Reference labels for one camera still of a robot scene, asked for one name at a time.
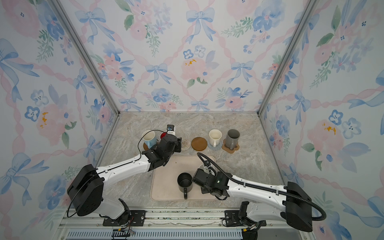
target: floral wallpaper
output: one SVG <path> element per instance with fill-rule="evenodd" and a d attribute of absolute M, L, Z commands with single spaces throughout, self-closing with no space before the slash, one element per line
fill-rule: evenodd
<path fill-rule="evenodd" d="M 307 0 L 61 3 L 122 111 L 255 112 Z"/>
<path fill-rule="evenodd" d="M 51 239 L 116 115 L 47 2 L 0 3 L 0 239 Z"/>
<path fill-rule="evenodd" d="M 284 180 L 327 212 L 317 240 L 384 239 L 383 11 L 320 0 L 262 113 Z"/>

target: gray marble surface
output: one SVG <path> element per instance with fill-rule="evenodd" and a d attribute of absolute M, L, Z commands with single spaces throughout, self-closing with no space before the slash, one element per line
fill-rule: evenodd
<path fill-rule="evenodd" d="M 120 121 L 112 136 L 111 143 L 101 162 L 101 166 L 130 159 L 137 154 L 137 142 L 145 130 L 166 130 L 167 124 L 175 125 L 177 137 L 203 137 L 209 140 L 209 131 L 219 129 L 225 138 L 231 128 L 240 132 L 240 149 L 233 154 L 208 147 L 202 151 L 216 158 L 218 165 L 225 171 L 247 180 L 265 184 L 283 184 L 276 161 L 273 158 L 268 139 L 261 122 L 253 113 L 159 113 L 159 112 L 122 112 Z M 160 139 L 161 132 L 156 132 Z M 190 147 L 175 155 L 190 156 L 197 151 Z M 246 199 L 229 197 L 225 201 L 153 201 L 150 198 L 153 172 L 136 174 L 122 180 L 105 193 L 113 198 L 122 198 L 129 207 L 240 207 Z"/>

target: brown coaster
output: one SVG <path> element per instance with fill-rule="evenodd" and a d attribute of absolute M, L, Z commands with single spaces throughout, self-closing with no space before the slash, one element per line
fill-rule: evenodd
<path fill-rule="evenodd" d="M 203 151 L 207 148 L 207 141 L 202 137 L 195 137 L 192 140 L 191 146 L 196 151 Z"/>
<path fill-rule="evenodd" d="M 237 143 L 236 146 L 233 148 L 233 150 L 230 150 L 228 147 L 225 146 L 225 139 L 224 139 L 223 146 L 221 148 L 224 149 L 225 151 L 229 152 L 229 153 L 234 153 L 235 151 L 239 150 L 240 145 L 239 145 L 239 143 Z"/>

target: black mounting plate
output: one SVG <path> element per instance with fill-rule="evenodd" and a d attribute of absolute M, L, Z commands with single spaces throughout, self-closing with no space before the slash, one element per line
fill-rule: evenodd
<path fill-rule="evenodd" d="M 242 226 L 239 218 L 239 210 L 226 210 L 224 211 L 225 226 L 226 227 L 237 227 Z"/>
<path fill-rule="evenodd" d="M 142 227 L 145 220 L 145 210 L 131 210 L 133 220 L 131 222 L 131 227 Z M 120 227 L 117 221 L 114 221 L 110 218 L 104 218 L 103 222 L 104 227 Z"/>

